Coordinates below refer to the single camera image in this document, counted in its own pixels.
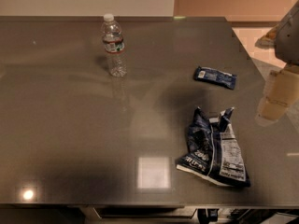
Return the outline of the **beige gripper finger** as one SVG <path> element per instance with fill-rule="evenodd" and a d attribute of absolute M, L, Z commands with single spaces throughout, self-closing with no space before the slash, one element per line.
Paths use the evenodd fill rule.
<path fill-rule="evenodd" d="M 291 106 L 299 98 L 299 66 L 289 64 L 279 71 L 271 70 L 263 94 L 270 104 Z"/>
<path fill-rule="evenodd" d="M 271 103 L 267 97 L 263 97 L 258 104 L 257 113 L 258 116 L 263 119 L 278 120 L 285 114 L 287 110 L 288 107 L 286 105 L 280 103 Z"/>

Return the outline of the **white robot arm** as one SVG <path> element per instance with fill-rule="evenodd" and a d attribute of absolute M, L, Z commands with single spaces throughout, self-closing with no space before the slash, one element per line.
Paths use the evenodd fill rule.
<path fill-rule="evenodd" d="M 256 116 L 262 126 L 277 122 L 299 99 L 299 1 L 269 34 L 275 36 L 276 57 L 286 65 L 280 71 L 271 70 L 265 81 Z"/>

